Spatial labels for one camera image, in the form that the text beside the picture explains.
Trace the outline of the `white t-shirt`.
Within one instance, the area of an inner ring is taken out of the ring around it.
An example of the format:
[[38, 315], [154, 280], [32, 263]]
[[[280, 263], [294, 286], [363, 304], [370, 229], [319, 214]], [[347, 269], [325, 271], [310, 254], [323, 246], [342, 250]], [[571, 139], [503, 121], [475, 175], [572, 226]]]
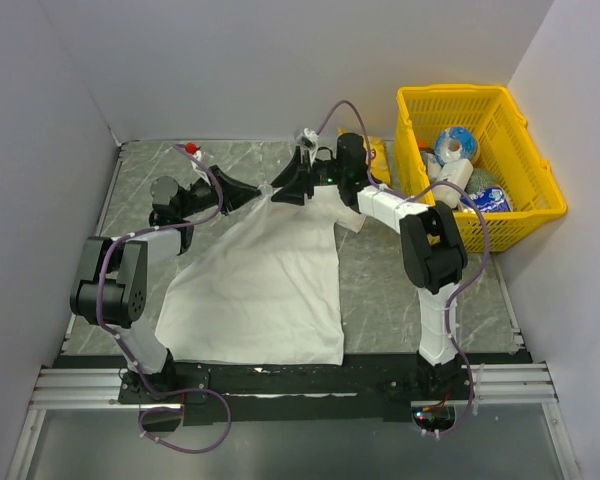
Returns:
[[303, 206], [259, 200], [170, 283], [156, 337], [179, 361], [341, 364], [334, 228], [364, 221], [334, 186]]

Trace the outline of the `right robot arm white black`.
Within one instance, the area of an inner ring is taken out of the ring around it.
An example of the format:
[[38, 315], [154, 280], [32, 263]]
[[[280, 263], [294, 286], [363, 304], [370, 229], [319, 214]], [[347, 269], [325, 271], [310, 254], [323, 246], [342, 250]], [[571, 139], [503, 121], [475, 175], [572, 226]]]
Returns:
[[317, 196], [319, 188], [333, 187], [337, 203], [399, 234], [404, 270], [418, 289], [420, 304], [417, 386], [424, 396], [439, 398], [461, 369], [453, 295], [468, 256], [453, 213], [444, 203], [427, 206], [402, 199], [385, 186], [374, 186], [367, 150], [358, 134], [340, 136], [326, 160], [318, 157], [322, 150], [314, 131], [300, 131], [290, 162], [273, 181], [273, 200], [303, 206]]

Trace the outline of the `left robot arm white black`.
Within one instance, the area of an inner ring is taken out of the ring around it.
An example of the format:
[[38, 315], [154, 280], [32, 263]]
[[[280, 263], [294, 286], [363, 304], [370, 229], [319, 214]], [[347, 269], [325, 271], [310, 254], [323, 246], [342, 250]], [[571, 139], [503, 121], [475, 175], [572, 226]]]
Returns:
[[150, 188], [150, 226], [121, 237], [85, 240], [70, 294], [71, 311], [109, 333], [123, 351], [130, 382], [154, 401], [171, 399], [178, 389], [171, 352], [156, 337], [144, 310], [148, 270], [174, 259], [191, 246], [197, 225], [188, 217], [211, 209], [228, 214], [257, 198], [261, 190], [235, 180], [219, 167], [204, 168], [189, 187], [161, 176]]

